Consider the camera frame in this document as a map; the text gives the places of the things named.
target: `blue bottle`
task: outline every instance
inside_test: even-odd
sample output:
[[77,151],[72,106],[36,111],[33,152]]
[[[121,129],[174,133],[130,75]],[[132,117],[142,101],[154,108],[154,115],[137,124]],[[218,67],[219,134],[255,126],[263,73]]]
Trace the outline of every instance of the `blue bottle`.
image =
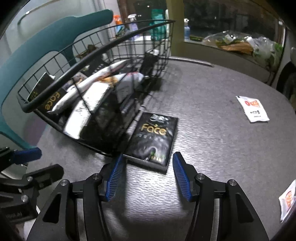
[[189,20],[184,18],[184,39],[190,39],[190,27],[188,26]]

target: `black wire basket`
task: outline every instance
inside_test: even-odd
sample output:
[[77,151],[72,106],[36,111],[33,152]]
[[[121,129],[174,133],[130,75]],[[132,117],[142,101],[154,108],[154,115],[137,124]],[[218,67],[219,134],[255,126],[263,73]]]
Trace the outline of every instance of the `black wire basket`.
[[[170,57],[174,21],[134,23],[141,22],[149,26],[133,32],[128,24],[107,27],[55,54],[19,89],[22,110],[35,112],[59,132],[98,153],[119,151],[120,143],[127,142],[127,128]],[[45,74],[51,82],[43,79]],[[82,75],[86,79],[77,80]],[[65,97],[70,92],[74,93],[71,101]],[[62,98],[67,105],[53,111],[61,106]]]

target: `black book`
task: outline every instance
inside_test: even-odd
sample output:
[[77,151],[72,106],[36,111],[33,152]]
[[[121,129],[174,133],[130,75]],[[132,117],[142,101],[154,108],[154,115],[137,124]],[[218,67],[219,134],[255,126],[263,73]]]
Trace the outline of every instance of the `black book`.
[[[35,84],[33,90],[28,96],[28,101],[32,101],[35,99],[40,93],[42,93],[48,86],[50,86],[54,82],[55,77],[49,75],[48,73],[44,73],[38,82]],[[53,121],[56,121],[56,117],[48,114],[48,111],[51,111],[53,107],[59,102],[59,100],[66,94],[66,90],[60,88],[58,91],[53,92],[52,95],[37,109],[41,111],[46,117],[50,118]]]
[[125,156],[138,164],[166,171],[177,123],[178,118],[144,112]]

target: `table surface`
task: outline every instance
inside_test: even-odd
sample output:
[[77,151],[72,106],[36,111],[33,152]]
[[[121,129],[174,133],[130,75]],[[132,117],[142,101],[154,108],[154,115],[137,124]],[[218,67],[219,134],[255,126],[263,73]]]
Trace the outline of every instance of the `table surface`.
[[[259,99],[270,121],[250,123],[236,95]],[[180,151],[212,180],[235,179],[271,238],[280,227],[278,197],[296,178],[296,116],[288,100],[236,71],[178,61],[169,62],[160,91],[148,98],[146,111],[179,118],[173,152]],[[86,179],[110,161],[51,127],[38,147],[43,156],[29,164],[28,172],[59,163],[71,182]],[[53,188],[42,190],[39,207]],[[181,197],[170,161],[166,175],[128,164],[115,197],[103,209],[113,240],[183,241],[194,203]],[[82,201],[78,210],[83,220]],[[212,240],[216,231],[215,218]]]

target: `plastic bag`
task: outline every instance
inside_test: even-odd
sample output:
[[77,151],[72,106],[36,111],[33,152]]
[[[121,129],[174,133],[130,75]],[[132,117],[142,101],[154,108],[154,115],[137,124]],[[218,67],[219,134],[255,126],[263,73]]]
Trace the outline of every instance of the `plastic bag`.
[[224,31],[209,35],[202,40],[202,43],[212,47],[218,47],[227,51],[234,51],[252,55],[253,47],[247,41],[250,37],[248,34],[235,32],[235,31]]
[[202,43],[209,46],[220,47],[230,44],[246,42],[249,35],[236,31],[223,31],[205,37]]
[[283,52],[281,45],[268,38],[252,38],[248,34],[236,31],[223,31],[209,35],[203,39],[202,43],[227,51],[252,55],[261,67],[270,71],[278,69]]
[[255,61],[270,71],[276,71],[279,66],[283,47],[265,37],[259,37],[253,40],[255,43],[253,58]]

